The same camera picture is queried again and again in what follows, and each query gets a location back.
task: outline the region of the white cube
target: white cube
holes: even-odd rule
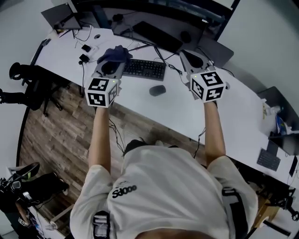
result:
[[[222,98],[226,85],[215,70],[190,76],[190,90],[204,103]]]
[[[108,108],[119,93],[119,80],[92,77],[85,85],[87,104]]]

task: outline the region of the table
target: table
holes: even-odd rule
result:
[[[89,28],[81,30],[77,35],[80,39],[86,39]],[[67,33],[61,38],[52,40],[42,50],[36,64],[52,71],[80,86],[83,86],[91,77],[97,65],[95,61],[102,56],[106,49],[122,45],[133,49],[142,46],[143,43],[115,36],[112,30],[93,28],[90,38],[83,44],[98,46],[99,50],[90,59],[91,63],[84,64],[85,77],[82,66],[78,64],[79,56],[84,53],[81,45],[73,39],[72,33]],[[172,53],[160,49],[163,58]],[[153,47],[146,47],[130,52],[135,59],[160,61]],[[186,82],[179,56],[170,57],[167,62],[183,71],[182,81]],[[227,155],[245,165],[260,172],[272,176],[284,183],[298,185],[296,174],[291,178],[289,171],[294,156],[287,156],[285,152],[278,149],[278,157],[281,163],[277,172],[262,167],[256,163],[261,148],[266,149],[268,136],[261,132],[263,127],[263,102],[261,99],[243,83],[232,77],[228,72],[217,69],[221,79],[229,84],[221,100],[218,102],[218,110],[226,144]],[[121,78],[121,92],[115,99],[116,103],[124,106],[142,116],[160,123],[174,131],[177,131],[190,139],[198,140],[198,135],[205,127],[204,106],[200,100],[194,100],[188,88],[182,83],[179,74],[166,68],[163,82],[141,79],[137,77],[123,76]],[[149,88],[163,84],[166,93],[158,97],[149,94]],[[200,138],[205,143],[205,136]]]

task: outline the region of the shirt logo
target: shirt logo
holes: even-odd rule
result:
[[[121,196],[126,195],[130,192],[133,192],[135,190],[137,190],[136,185],[129,186],[129,187],[124,187],[124,188],[119,189],[119,190],[114,190],[113,193],[112,193],[113,194],[112,198],[121,197]]]

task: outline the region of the monitor screen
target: monitor screen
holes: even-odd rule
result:
[[[62,4],[42,12],[53,29],[81,29],[69,4]]]

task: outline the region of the office chair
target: office chair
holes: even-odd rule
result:
[[[0,89],[0,104],[23,104],[32,110],[38,110],[43,101],[43,114],[47,117],[47,106],[49,100],[62,110],[62,106],[52,97],[60,87],[68,87],[70,81],[60,77],[51,71],[38,65],[20,65],[14,63],[9,70],[9,77],[14,80],[24,79],[28,87],[25,93],[8,93]]]

